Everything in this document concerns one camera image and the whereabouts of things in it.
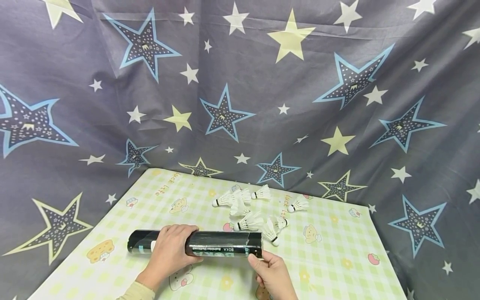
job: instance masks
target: dark blue star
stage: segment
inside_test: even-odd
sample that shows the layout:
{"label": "dark blue star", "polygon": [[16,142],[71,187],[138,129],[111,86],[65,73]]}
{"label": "dark blue star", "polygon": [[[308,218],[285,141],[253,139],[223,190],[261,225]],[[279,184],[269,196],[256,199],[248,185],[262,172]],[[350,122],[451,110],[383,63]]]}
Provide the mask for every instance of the dark blue star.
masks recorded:
{"label": "dark blue star", "polygon": [[440,214],[444,210],[446,203],[437,205],[430,209],[419,212],[413,205],[402,195],[403,209],[405,217],[388,223],[395,228],[406,231],[410,234],[412,240],[413,257],[417,255],[424,240],[429,240],[432,243],[445,248],[442,239],[440,238],[435,223]]}
{"label": "dark blue star", "polygon": [[160,57],[181,56],[177,51],[163,44],[156,38],[155,12],[150,11],[147,19],[144,21],[140,30],[132,29],[117,20],[114,20],[103,14],[105,18],[120,32],[128,41],[128,47],[125,51],[120,68],[131,65],[137,61],[143,60],[153,77],[158,82],[158,62]]}
{"label": "dark blue star", "polygon": [[150,151],[157,146],[153,147],[138,147],[135,146],[135,144],[128,139],[126,143],[126,157],[125,160],[122,161],[121,163],[118,163],[117,165],[127,165],[131,166],[130,169],[128,169],[128,177],[130,177],[130,174],[133,172],[133,170],[139,168],[141,165],[144,164],[150,164],[150,162],[145,158],[144,154],[147,151]]}
{"label": "dark blue star", "polygon": [[33,141],[45,141],[78,146],[70,137],[53,124],[51,109],[58,99],[45,100],[28,105],[0,84],[0,98],[5,113],[0,115],[0,131],[3,136],[3,158]]}
{"label": "dark blue star", "polygon": [[349,64],[346,60],[335,53],[336,71],[339,84],[331,90],[318,97],[314,102],[329,102],[342,100],[344,108],[358,93],[365,89],[370,83],[374,82],[373,76],[387,59],[394,44],[380,53],[376,58],[365,64],[360,69]]}
{"label": "dark blue star", "polygon": [[417,114],[424,98],[425,96],[423,96],[420,101],[412,106],[399,119],[393,121],[379,120],[385,126],[387,131],[375,143],[373,143],[370,148],[387,140],[394,139],[400,147],[402,147],[403,151],[407,153],[412,132],[446,126],[445,124],[433,121],[417,119]]}
{"label": "dark blue star", "polygon": [[257,166],[264,171],[264,174],[260,177],[257,184],[268,180],[273,180],[281,187],[284,187],[283,175],[301,169],[300,167],[284,166],[281,152],[279,155],[277,155],[277,157],[275,157],[271,164],[258,164]]}
{"label": "dark blue star", "polygon": [[237,136],[237,127],[235,127],[235,123],[255,115],[246,111],[232,109],[228,84],[225,85],[222,96],[217,105],[210,104],[201,98],[200,101],[208,114],[212,117],[205,135],[223,129],[238,143],[239,138]]}

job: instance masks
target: star-patterned curtain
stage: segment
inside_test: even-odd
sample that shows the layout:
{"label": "star-patterned curtain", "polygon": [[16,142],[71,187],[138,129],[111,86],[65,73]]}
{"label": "star-patterned curtain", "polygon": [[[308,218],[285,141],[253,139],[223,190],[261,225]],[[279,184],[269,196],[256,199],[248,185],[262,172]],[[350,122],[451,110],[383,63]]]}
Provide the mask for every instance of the star-patterned curtain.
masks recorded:
{"label": "star-patterned curtain", "polygon": [[0,8],[2,299],[151,167],[367,206],[409,300],[478,298],[480,2]]}

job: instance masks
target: right hand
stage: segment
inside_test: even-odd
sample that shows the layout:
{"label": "right hand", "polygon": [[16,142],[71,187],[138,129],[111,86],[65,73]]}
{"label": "right hand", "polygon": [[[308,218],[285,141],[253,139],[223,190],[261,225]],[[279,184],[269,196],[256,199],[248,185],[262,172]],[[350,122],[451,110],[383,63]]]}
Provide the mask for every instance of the right hand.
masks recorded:
{"label": "right hand", "polygon": [[248,256],[250,266],[257,272],[258,284],[265,287],[274,300],[298,300],[283,259],[265,250],[262,255],[263,261],[253,254]]}

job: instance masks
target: star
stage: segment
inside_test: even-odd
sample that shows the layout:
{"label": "star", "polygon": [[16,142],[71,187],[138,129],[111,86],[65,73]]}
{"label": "star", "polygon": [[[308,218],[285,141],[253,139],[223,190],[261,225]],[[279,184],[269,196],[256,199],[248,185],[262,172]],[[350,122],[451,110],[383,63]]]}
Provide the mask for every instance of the star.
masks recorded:
{"label": "star", "polygon": [[102,81],[97,81],[96,79],[93,80],[93,84],[89,85],[93,88],[93,92],[95,93],[98,89],[103,90],[102,86]]}
{"label": "star", "polygon": [[128,169],[128,177],[130,177],[134,169],[137,169],[144,164],[150,164],[150,162],[145,158],[144,155],[146,152],[156,147],[157,146],[137,147],[130,139],[127,139],[127,142],[125,143],[125,160],[121,163],[118,163],[117,165],[131,166],[130,169]]}
{"label": "star", "polygon": [[347,202],[347,195],[349,192],[353,192],[356,190],[361,190],[366,188],[367,186],[363,185],[351,185],[349,184],[350,180],[350,170],[348,170],[345,175],[342,176],[337,182],[319,182],[319,184],[323,185],[327,192],[322,196],[322,198],[328,198],[335,196],[338,200]]}
{"label": "star", "polygon": [[412,70],[418,70],[418,72],[420,73],[421,69],[428,66],[427,63],[425,63],[425,60],[426,59],[423,59],[421,61],[413,61],[415,63],[415,67],[412,68]]}
{"label": "star", "polygon": [[128,42],[128,47],[123,56],[120,69],[137,61],[144,61],[150,73],[158,82],[157,58],[181,56],[177,51],[157,40],[155,12],[153,8],[139,30],[132,29],[110,18],[106,14],[103,15]]}
{"label": "star", "polygon": [[448,275],[450,272],[453,272],[452,263],[447,263],[446,261],[444,261],[444,267],[442,269],[445,270]]}
{"label": "star", "polygon": [[172,111],[173,111],[173,117],[163,119],[163,121],[174,123],[175,127],[177,128],[177,132],[179,132],[179,130],[182,129],[182,127],[186,127],[192,130],[192,128],[190,127],[190,123],[188,123],[188,118],[192,114],[191,112],[186,112],[181,114],[173,105],[172,105]]}
{"label": "star", "polygon": [[110,194],[109,194],[109,195],[108,195],[108,200],[106,200],[105,202],[108,202],[108,203],[110,203],[110,205],[112,205],[114,201],[117,201],[117,200],[118,200],[117,198],[115,198],[116,195],[117,195],[117,194],[113,194],[113,195],[110,195]]}
{"label": "star", "polygon": [[188,12],[186,7],[183,7],[183,12],[184,13],[179,13],[179,16],[182,17],[183,19],[183,26],[185,26],[187,23],[190,23],[193,25],[192,17],[195,13]]}
{"label": "star", "polygon": [[420,0],[419,2],[412,4],[410,6],[407,6],[407,8],[415,10],[415,15],[413,16],[413,19],[415,20],[424,12],[429,12],[431,14],[435,14],[435,8],[433,4],[437,0]]}
{"label": "star", "polygon": [[345,32],[348,33],[348,29],[350,28],[350,24],[352,23],[352,21],[362,18],[362,16],[356,12],[358,3],[359,0],[356,0],[355,2],[353,2],[352,5],[348,6],[345,3],[340,2],[342,15],[335,21],[334,25],[343,23],[343,26],[345,27]]}
{"label": "star", "polygon": [[[28,105],[1,84],[0,98],[5,107],[5,113],[0,114],[0,132],[4,132],[3,158],[16,148],[34,141],[78,146],[53,123],[51,110],[58,99]],[[47,135],[46,132],[52,132],[52,135]]]}
{"label": "star", "polygon": [[237,5],[235,1],[233,1],[233,11],[231,15],[228,16],[223,16],[225,20],[227,20],[230,23],[230,33],[231,35],[235,29],[240,30],[241,32],[245,33],[245,29],[243,29],[243,20],[248,16],[248,12],[246,13],[239,13],[239,10],[237,9]]}
{"label": "star", "polygon": [[47,227],[29,241],[4,255],[48,245],[48,265],[50,265],[60,254],[68,237],[93,228],[93,226],[77,219],[81,197],[82,193],[76,196],[63,211],[59,211],[39,200],[32,199]]}
{"label": "star", "polygon": [[191,174],[195,175],[195,176],[212,177],[212,175],[223,173],[222,171],[219,171],[219,170],[214,170],[214,169],[207,168],[205,166],[205,163],[202,160],[202,158],[198,159],[198,162],[197,162],[196,166],[188,166],[188,165],[184,165],[182,163],[179,163],[179,165],[181,165],[184,168],[192,170]]}
{"label": "star", "polygon": [[373,143],[370,148],[393,139],[395,142],[397,142],[397,144],[400,145],[403,151],[407,153],[408,145],[410,144],[410,137],[413,132],[446,126],[445,124],[433,121],[417,119],[417,115],[424,98],[425,96],[423,96],[399,119],[393,121],[379,120],[386,128],[386,132],[375,143]]}
{"label": "star", "polygon": [[444,248],[444,243],[438,235],[437,229],[435,229],[435,223],[444,210],[446,203],[419,212],[405,196],[402,195],[402,199],[405,216],[388,223],[388,225],[410,234],[413,258],[417,255],[424,240],[429,240],[435,245]]}
{"label": "star", "polygon": [[287,114],[287,110],[289,110],[290,108],[286,107],[284,103],[283,106],[279,107],[278,109],[280,110],[279,115],[281,115],[281,114]]}
{"label": "star", "polygon": [[392,175],[391,178],[398,178],[402,183],[405,181],[405,178],[412,177],[410,174],[408,174],[405,171],[405,166],[403,166],[401,169],[394,169],[394,168],[391,168],[391,169],[395,173]]}
{"label": "star", "polygon": [[480,27],[477,29],[464,31],[462,33],[465,34],[466,36],[471,37],[470,41],[463,49],[467,49],[468,47],[472,46],[473,43],[480,44]]}
{"label": "star", "polygon": [[301,42],[315,30],[315,27],[310,28],[297,28],[297,23],[295,21],[295,14],[293,9],[290,12],[290,17],[288,17],[287,26],[283,31],[271,32],[268,35],[277,41],[280,44],[278,49],[278,55],[276,57],[276,62],[279,62],[287,54],[292,53],[301,60],[303,60],[303,51],[301,48]]}
{"label": "star", "polygon": [[82,19],[78,16],[78,14],[73,10],[72,4],[70,0],[42,0],[45,2],[47,6],[48,16],[50,18],[50,23],[52,25],[52,29],[57,27],[57,24],[60,21],[61,14],[64,13],[73,19],[83,23]]}
{"label": "star", "polygon": [[341,153],[348,155],[348,151],[347,151],[347,148],[345,147],[345,144],[348,143],[354,137],[355,135],[343,136],[342,133],[340,132],[340,129],[337,126],[335,128],[335,133],[333,134],[333,137],[323,139],[321,141],[330,145],[330,150],[328,151],[327,156],[330,156],[335,151],[340,151]]}
{"label": "star", "polygon": [[368,98],[368,102],[367,102],[367,106],[373,102],[377,102],[377,103],[380,103],[380,104],[383,104],[382,103],[382,96],[388,92],[388,90],[384,90],[384,91],[379,91],[377,86],[374,86],[373,87],[373,90],[371,93],[368,93],[368,94],[365,94],[363,95],[364,97],[367,97]]}
{"label": "star", "polygon": [[314,102],[342,100],[340,109],[344,108],[358,93],[376,80],[373,77],[383,65],[393,46],[394,44],[360,69],[349,64],[335,53],[335,64],[339,83],[318,97]]}
{"label": "star", "polygon": [[471,195],[470,202],[468,204],[472,204],[475,200],[480,199],[480,180],[477,179],[477,183],[475,187],[471,190],[467,190],[467,193]]}
{"label": "star", "polygon": [[79,159],[79,161],[86,161],[87,166],[89,166],[90,164],[93,164],[93,163],[103,163],[102,159],[104,157],[105,157],[105,154],[103,154],[102,156],[99,156],[99,157],[95,157],[95,156],[91,155],[89,158]]}
{"label": "star", "polygon": [[130,115],[130,121],[128,121],[128,123],[132,123],[133,121],[142,123],[142,121],[140,121],[140,118],[146,116],[146,114],[138,111],[138,105],[135,106],[135,109],[133,111],[127,111],[127,113]]}
{"label": "star", "polygon": [[283,165],[282,152],[275,157],[271,164],[258,164],[257,167],[264,171],[257,184],[273,180],[284,188],[283,176],[290,172],[301,169],[300,167],[290,167]]}
{"label": "star", "polygon": [[248,163],[247,163],[247,160],[250,159],[250,157],[244,156],[243,153],[240,154],[240,156],[234,156],[234,158],[237,159],[237,164],[239,164],[239,163],[248,164]]}
{"label": "star", "polygon": [[210,53],[210,49],[212,46],[210,46],[210,39],[205,41],[205,50],[207,50],[207,53]]}
{"label": "star", "polygon": [[190,82],[192,82],[192,80],[195,81],[196,83],[198,83],[197,72],[198,72],[198,69],[190,68],[190,65],[187,63],[187,70],[183,71],[183,72],[180,72],[180,74],[187,77],[188,84],[190,84]]}
{"label": "star", "polygon": [[225,85],[222,96],[220,97],[217,105],[210,104],[201,98],[200,102],[212,118],[205,135],[223,129],[226,133],[228,133],[229,136],[239,143],[236,123],[252,117],[255,114],[232,109],[230,93],[228,92],[228,84]]}

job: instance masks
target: blue-outlined star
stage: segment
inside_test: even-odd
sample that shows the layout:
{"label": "blue-outlined star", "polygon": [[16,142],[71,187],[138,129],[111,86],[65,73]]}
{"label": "blue-outlined star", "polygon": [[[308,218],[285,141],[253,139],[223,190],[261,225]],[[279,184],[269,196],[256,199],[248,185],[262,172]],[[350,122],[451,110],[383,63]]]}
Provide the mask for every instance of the blue-outlined star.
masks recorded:
{"label": "blue-outlined star", "polygon": [[200,101],[205,110],[212,117],[205,135],[223,129],[238,143],[239,137],[237,135],[237,127],[235,124],[255,115],[246,111],[232,109],[228,84],[225,85],[222,96],[217,105],[210,104],[201,98]]}
{"label": "blue-outlined star", "polygon": [[32,199],[40,210],[47,228],[29,241],[4,255],[27,251],[42,245],[48,245],[48,264],[50,265],[60,254],[63,245],[69,236],[93,228],[93,226],[77,219],[81,197],[82,193],[76,196],[63,211],[59,211],[39,200]]}
{"label": "blue-outlined star", "polygon": [[150,151],[157,146],[137,147],[130,139],[127,139],[125,147],[127,153],[125,160],[117,165],[131,166],[130,169],[128,169],[128,177],[130,177],[133,170],[139,168],[141,165],[150,164],[150,162],[145,158],[144,154],[145,152]]}
{"label": "blue-outlined star", "polygon": [[273,180],[282,188],[284,188],[283,175],[301,169],[300,167],[284,166],[282,152],[275,157],[271,164],[258,164],[257,166],[264,171],[257,184]]}
{"label": "blue-outlined star", "polygon": [[370,148],[382,142],[394,139],[403,151],[407,153],[412,132],[446,126],[445,124],[433,121],[417,119],[420,105],[424,98],[425,96],[423,96],[399,119],[393,121],[379,120],[385,126],[387,131],[375,143],[373,143]]}
{"label": "blue-outlined star", "polygon": [[128,41],[128,47],[123,56],[120,68],[143,60],[158,82],[158,61],[161,57],[181,56],[180,53],[160,42],[156,38],[155,12],[150,11],[147,19],[139,30],[132,29],[117,20],[103,14],[105,18]]}
{"label": "blue-outlined star", "polygon": [[340,110],[344,108],[358,93],[374,82],[373,76],[387,59],[393,46],[380,53],[376,58],[365,64],[360,69],[349,64],[346,60],[335,53],[335,64],[340,81],[336,86],[325,94],[318,97],[314,102],[329,102],[342,100]]}
{"label": "blue-outlined star", "polygon": [[16,148],[33,141],[78,146],[69,136],[53,124],[52,106],[58,99],[28,105],[0,84],[0,98],[5,113],[0,115],[3,136],[3,158]]}
{"label": "blue-outlined star", "polygon": [[446,203],[419,212],[404,195],[402,195],[402,199],[405,217],[390,222],[388,225],[410,234],[413,258],[417,255],[424,240],[429,240],[435,245],[445,248],[437,229],[435,229],[435,223],[444,210]]}

